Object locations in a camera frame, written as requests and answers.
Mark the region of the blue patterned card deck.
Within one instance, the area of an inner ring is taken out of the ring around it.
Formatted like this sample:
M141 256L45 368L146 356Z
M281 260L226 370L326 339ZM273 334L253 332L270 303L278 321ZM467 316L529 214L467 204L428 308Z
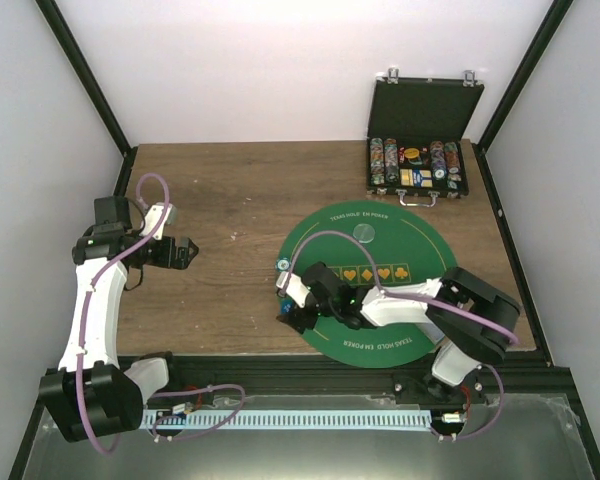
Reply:
M427 327L427 335L433 344L438 344L445 338L445 334L435 325L429 325Z

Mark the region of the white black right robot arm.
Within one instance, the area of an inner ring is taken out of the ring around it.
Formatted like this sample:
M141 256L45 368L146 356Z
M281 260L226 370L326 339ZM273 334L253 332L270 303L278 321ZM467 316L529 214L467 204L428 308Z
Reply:
M347 332L414 327L442 343L424 378L425 393L438 403L451 400L474 370L503 361L517 342L518 302L460 267L415 285L354 287L317 262L302 275L281 272L276 289L291 300L279 321L300 334L325 319Z

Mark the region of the blue round dealer button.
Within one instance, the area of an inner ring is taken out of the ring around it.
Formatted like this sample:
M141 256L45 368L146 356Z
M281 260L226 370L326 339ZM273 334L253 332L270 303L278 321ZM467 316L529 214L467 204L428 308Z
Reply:
M293 302L291 300L284 300L281 304L281 312L288 313L293 307Z

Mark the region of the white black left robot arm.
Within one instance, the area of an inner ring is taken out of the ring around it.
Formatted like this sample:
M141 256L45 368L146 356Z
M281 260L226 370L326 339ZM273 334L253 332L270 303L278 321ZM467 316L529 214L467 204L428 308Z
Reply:
M130 270L185 270L199 252L190 238L165 235L176 215L172 204L140 208L138 228L132 205L120 196L96 199L94 222L72 249L77 293L71 331L56 371L39 384L41 402L71 443L133 431L152 396L171 404L184 392L169 352L145 355L127 369L119 365L118 319Z

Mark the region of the clear round dealer button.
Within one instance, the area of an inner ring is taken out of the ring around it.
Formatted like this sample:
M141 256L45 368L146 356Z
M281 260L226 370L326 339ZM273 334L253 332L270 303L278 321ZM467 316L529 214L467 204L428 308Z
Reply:
M354 227L353 237L361 244L370 243L375 238L375 229L370 224L358 224Z

